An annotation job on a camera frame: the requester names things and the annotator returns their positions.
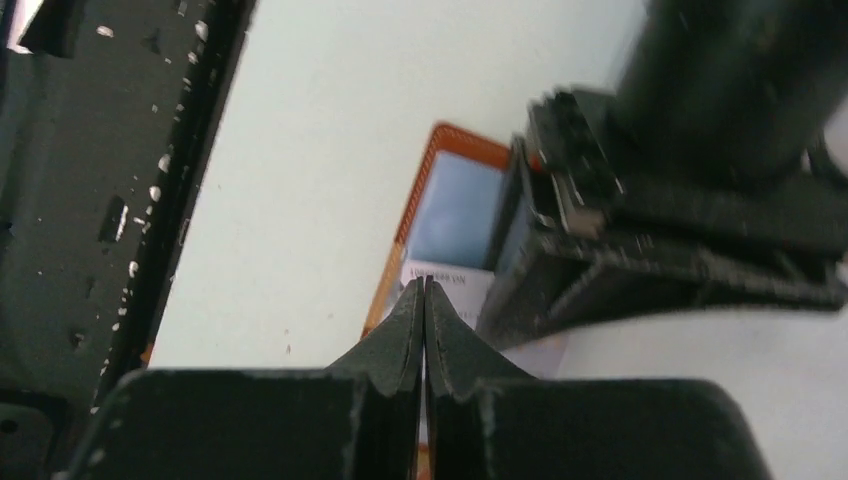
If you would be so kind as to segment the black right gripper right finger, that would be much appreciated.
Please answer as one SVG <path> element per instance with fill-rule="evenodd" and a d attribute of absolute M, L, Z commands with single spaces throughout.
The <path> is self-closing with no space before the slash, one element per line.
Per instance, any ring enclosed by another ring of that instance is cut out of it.
<path fill-rule="evenodd" d="M 486 479 L 479 382 L 531 374 L 483 341 L 442 285 L 424 278 L 424 347 L 430 473 L 433 479 Z"/>

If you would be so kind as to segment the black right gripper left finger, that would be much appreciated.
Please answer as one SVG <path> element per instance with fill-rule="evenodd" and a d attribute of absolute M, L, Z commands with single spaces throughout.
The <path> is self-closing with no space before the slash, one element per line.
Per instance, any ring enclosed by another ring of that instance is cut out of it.
<path fill-rule="evenodd" d="M 346 479 L 416 476 L 424 350 L 424 280 L 410 281 L 389 315 L 327 370 L 353 381 Z"/>

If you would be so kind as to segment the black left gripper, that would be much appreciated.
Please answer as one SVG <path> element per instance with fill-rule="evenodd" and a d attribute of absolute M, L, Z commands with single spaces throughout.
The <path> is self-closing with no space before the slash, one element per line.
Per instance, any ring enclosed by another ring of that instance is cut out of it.
<path fill-rule="evenodd" d="M 844 307 L 826 257 L 847 247 L 847 193 L 801 157 L 846 94 L 843 1 L 650 2 L 613 93 L 560 90 L 530 106 L 529 157 L 562 182 L 573 230 L 625 218 L 719 240 L 567 234 L 553 180 L 514 137 L 477 333 L 504 350 L 644 314 Z"/>

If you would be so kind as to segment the silver VIP credit card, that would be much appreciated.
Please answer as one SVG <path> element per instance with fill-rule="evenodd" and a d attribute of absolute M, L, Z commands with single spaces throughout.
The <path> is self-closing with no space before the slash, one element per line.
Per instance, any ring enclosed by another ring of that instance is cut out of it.
<path fill-rule="evenodd" d="M 391 281 L 382 317 L 388 316 L 402 290 L 411 280 L 425 276 L 432 276 L 442 285 L 462 320 L 474 329 L 494 281 L 494 273 L 420 260 L 403 262 L 397 279 Z M 537 378 L 555 379 L 558 377 L 559 366 L 564 358 L 566 339 L 566 334 L 555 334 L 503 350 L 502 355 Z"/>

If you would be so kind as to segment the brown leather card holder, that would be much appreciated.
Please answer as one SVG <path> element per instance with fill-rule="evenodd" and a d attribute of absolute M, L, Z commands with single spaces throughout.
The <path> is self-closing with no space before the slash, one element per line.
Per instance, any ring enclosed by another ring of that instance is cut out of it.
<path fill-rule="evenodd" d="M 479 319 L 484 337 L 501 350 L 555 335 L 548 311 L 573 269 L 554 232 L 537 227 L 529 190 L 518 188 L 514 214 L 501 212 L 509 173 L 507 146 L 447 123 L 431 132 L 395 234 L 363 332 L 382 317 L 392 280 L 405 260 L 486 270 L 494 281 Z M 507 222 L 505 234 L 498 222 Z"/>

